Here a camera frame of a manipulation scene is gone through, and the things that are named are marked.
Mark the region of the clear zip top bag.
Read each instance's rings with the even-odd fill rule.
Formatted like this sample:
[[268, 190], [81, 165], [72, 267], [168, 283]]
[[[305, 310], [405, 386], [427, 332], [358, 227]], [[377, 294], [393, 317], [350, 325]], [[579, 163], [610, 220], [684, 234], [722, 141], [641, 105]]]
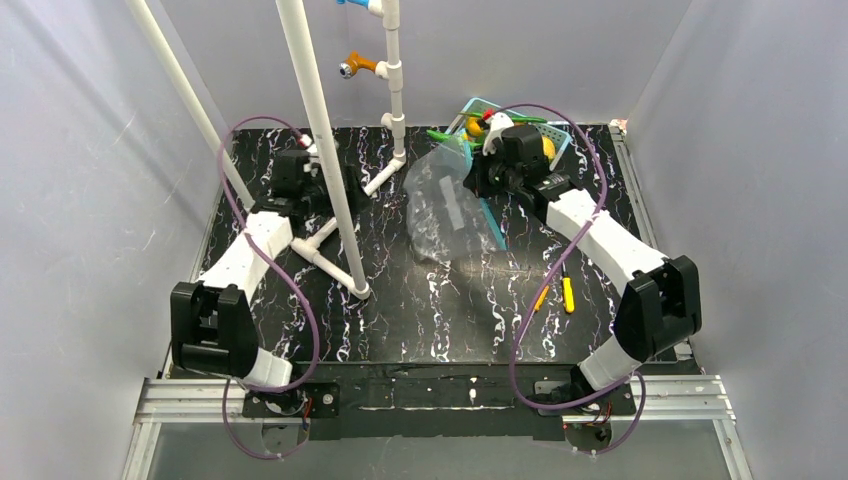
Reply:
[[418, 256], [444, 263], [506, 249], [487, 202], [463, 185], [471, 167], [471, 144], [449, 135], [409, 168], [406, 227]]

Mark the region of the orange fruit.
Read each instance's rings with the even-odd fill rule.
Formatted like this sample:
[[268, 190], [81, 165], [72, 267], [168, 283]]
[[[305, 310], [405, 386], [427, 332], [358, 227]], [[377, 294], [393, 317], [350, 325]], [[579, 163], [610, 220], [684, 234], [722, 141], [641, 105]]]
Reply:
[[465, 120], [466, 135], [474, 140], [485, 136], [486, 123], [480, 117], [468, 116]]

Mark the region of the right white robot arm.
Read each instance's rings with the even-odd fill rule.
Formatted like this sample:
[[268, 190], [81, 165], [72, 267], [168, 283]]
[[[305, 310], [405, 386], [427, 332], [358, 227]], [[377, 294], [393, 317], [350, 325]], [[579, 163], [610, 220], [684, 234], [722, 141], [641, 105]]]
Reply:
[[575, 242], [619, 293], [613, 332], [569, 372], [559, 393], [533, 404], [574, 402], [612, 386], [702, 327], [699, 274], [685, 255], [671, 258], [632, 235], [568, 177], [552, 171], [539, 128], [490, 115], [464, 185], [479, 198], [508, 193], [554, 232]]

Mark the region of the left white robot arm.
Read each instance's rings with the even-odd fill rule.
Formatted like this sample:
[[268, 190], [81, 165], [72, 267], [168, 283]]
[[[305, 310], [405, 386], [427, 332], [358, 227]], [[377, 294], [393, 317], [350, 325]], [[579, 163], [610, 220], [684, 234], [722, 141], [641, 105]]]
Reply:
[[260, 346], [251, 299], [297, 229], [314, 215], [330, 214], [332, 205], [316, 146], [272, 158], [270, 192], [247, 215], [245, 229], [197, 281], [173, 288], [171, 352], [185, 370], [279, 392], [295, 385], [294, 367]]

